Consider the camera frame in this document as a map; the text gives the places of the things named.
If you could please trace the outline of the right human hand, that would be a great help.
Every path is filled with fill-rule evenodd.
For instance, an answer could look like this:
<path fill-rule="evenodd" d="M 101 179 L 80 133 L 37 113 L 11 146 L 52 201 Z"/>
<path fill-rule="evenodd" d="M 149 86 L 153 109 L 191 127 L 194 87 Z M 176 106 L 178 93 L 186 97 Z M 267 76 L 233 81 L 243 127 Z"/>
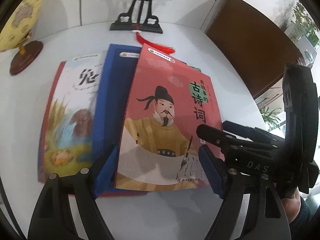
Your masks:
<path fill-rule="evenodd" d="M 298 189 L 295 190 L 291 198 L 283 198 L 281 202 L 287 216 L 287 221 L 290 224 L 297 218 L 300 212 L 301 200 Z"/>

